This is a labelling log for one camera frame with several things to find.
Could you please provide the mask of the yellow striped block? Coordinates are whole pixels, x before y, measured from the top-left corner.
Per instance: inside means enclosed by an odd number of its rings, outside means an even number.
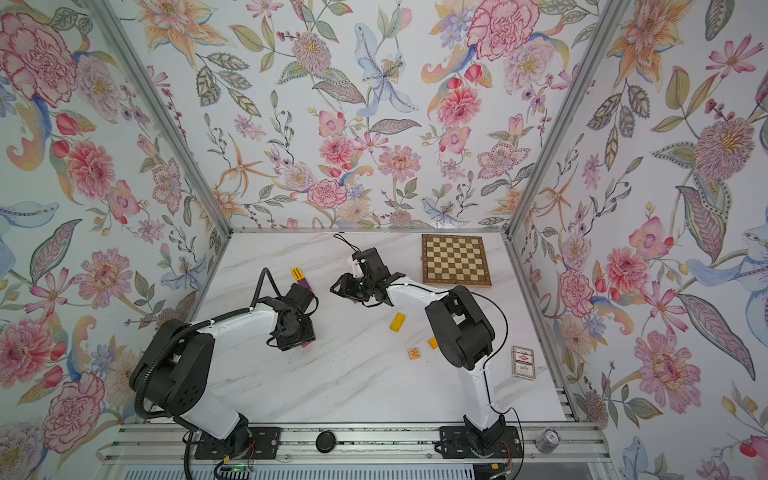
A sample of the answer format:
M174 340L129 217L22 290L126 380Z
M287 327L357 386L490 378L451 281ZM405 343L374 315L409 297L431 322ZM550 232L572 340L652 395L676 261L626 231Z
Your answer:
M305 279L305 276L304 276L304 274L303 274L302 270L301 270L300 268L298 268L298 267L296 267L296 268L293 268L293 269L291 270L291 273L292 273L292 276L293 276L293 278L294 278L294 280L295 280L296 282L299 282L299 281L301 281L301 280L304 280L304 279Z

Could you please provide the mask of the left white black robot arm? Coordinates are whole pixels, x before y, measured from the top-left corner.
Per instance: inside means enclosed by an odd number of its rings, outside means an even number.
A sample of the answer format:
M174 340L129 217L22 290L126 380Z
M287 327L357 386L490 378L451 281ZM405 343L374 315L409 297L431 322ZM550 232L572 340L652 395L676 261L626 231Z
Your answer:
M282 352L311 343L311 315L318 306L314 292L298 282L280 292L265 268L249 305L196 323L167 321L129 379L135 413L143 420L170 418L198 431L226 456L245 452L254 443L248 419L208 387L214 361L260 338Z

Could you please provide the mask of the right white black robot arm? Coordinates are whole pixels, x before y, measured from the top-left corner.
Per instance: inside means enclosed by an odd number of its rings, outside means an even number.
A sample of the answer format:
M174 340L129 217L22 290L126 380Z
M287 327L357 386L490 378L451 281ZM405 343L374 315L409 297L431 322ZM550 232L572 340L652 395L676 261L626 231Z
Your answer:
M351 271L330 291L367 308L380 305L425 315L438 349L456 369L464 395L460 425L438 428L435 451L444 459L522 459L521 425L512 425L499 410L491 389L489 362L495 330L477 303L485 299L464 286L439 290L392 273L375 248L353 248Z

